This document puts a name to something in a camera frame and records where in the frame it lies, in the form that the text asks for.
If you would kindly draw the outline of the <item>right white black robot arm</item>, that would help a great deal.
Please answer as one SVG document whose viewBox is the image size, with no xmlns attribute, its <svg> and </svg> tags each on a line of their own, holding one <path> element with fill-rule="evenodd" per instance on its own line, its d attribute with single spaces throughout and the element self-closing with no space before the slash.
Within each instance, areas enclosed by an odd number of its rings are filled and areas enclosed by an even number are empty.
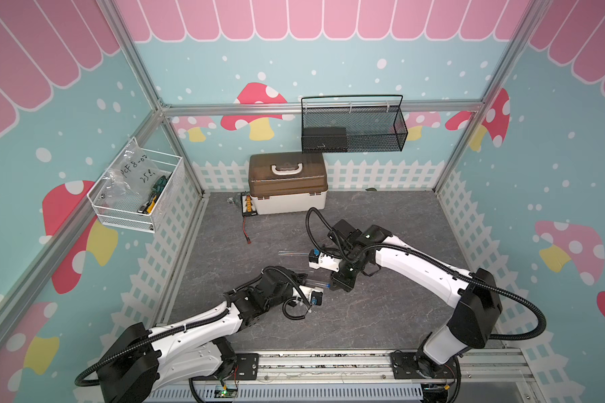
<svg viewBox="0 0 605 403">
<path fill-rule="evenodd" d="M 312 242 L 315 257 L 312 265 L 330 270 L 330 286 L 351 292 L 367 265 L 392 270 L 421 285 L 452 307 L 451 318 L 430 333 L 414 355 L 419 370 L 430 375 L 450 360 L 471 349 L 482 349 L 490 340 L 526 341 L 546 330 L 546 316 L 539 307 L 509 290 L 496 285 L 493 274 L 484 269 L 470 271 L 448 265 L 406 244 L 398 236 L 377 225 L 366 231 L 354 228 L 345 220 L 330 225 L 317 208 L 309 208 L 305 220 L 317 217 L 328 230 L 333 246 Z M 518 334 L 495 333 L 502 314 L 503 298 L 531 311 L 534 328 Z"/>
</svg>

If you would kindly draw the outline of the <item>clear test tube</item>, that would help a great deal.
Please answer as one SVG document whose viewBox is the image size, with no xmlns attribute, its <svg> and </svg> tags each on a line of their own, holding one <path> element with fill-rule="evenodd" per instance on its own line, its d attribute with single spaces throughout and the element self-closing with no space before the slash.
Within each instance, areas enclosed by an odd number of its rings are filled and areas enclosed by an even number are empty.
<svg viewBox="0 0 605 403">
<path fill-rule="evenodd" d="M 279 256 L 309 256 L 310 252 L 297 252 L 297 251 L 288 251 L 281 250 L 278 251 Z"/>
</svg>

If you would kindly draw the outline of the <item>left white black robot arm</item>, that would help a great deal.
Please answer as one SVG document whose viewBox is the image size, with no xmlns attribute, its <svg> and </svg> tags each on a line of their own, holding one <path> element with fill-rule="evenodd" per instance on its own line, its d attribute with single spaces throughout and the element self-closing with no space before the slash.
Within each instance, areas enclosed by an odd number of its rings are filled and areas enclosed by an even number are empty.
<svg viewBox="0 0 605 403">
<path fill-rule="evenodd" d="M 192 378 L 227 379 L 237 366 L 231 335 L 280 308 L 291 321 L 294 307 L 311 312 L 321 306 L 324 291 L 309 285 L 305 274 L 267 266 L 252 280 L 224 293 L 210 310 L 181 322 L 147 328 L 127 327 L 110 349 L 74 380 L 77 387 L 97 387 L 107 402 L 143 402 L 163 386 Z"/>
</svg>

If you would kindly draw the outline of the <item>clear test tube diagonal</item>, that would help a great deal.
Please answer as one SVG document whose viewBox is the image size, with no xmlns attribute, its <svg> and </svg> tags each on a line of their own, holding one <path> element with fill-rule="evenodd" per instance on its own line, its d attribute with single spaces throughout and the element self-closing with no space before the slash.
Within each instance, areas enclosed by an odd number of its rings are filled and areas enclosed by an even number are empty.
<svg viewBox="0 0 605 403">
<path fill-rule="evenodd" d="M 319 280 L 314 277 L 308 276 L 305 280 L 305 285 L 308 287 L 319 287 L 319 288 L 329 288 L 330 283 L 327 280 Z"/>
</svg>

